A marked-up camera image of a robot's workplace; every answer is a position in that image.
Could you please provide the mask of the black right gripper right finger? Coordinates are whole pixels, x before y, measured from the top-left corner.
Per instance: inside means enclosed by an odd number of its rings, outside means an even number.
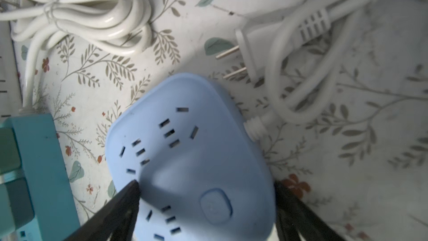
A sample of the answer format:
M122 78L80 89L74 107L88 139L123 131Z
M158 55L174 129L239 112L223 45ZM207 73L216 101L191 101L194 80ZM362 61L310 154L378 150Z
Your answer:
M276 181L276 230L281 241L342 241L343 238L295 196Z

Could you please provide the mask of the blue square power socket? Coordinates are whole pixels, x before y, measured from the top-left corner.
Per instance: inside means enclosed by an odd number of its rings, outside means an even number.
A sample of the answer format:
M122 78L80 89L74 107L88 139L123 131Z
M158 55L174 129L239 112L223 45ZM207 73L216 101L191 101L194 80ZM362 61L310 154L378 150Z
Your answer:
M115 189L140 187L139 241L265 241L273 179L228 92L205 77L167 78L109 128Z

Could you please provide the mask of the green plug cube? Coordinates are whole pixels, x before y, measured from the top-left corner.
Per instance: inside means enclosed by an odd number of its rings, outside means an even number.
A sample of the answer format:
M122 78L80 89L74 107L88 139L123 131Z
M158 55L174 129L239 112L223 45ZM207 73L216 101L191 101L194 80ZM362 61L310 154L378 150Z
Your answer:
M1 128L0 152L1 175L21 167L19 150L11 128Z

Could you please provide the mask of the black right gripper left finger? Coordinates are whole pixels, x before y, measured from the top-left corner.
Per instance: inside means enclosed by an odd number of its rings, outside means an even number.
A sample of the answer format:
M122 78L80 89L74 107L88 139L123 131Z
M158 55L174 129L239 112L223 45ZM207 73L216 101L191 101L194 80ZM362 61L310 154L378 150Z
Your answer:
M126 185L67 241L130 241L139 211L140 188L136 180Z

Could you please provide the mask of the teal power strip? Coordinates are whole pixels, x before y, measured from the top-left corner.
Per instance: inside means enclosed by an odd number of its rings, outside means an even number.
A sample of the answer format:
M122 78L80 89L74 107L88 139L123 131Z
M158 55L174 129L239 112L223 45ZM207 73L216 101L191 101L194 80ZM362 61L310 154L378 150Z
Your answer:
M80 222L52 116L9 117L1 126L13 130L35 213L22 240L65 240Z

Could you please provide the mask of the white multicolour power strip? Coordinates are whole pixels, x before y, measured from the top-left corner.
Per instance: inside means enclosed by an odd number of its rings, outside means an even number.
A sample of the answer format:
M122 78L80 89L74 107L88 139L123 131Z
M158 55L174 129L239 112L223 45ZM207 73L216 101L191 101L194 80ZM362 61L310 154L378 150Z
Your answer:
M1 22L1 123L17 116L21 107L21 88L10 24Z

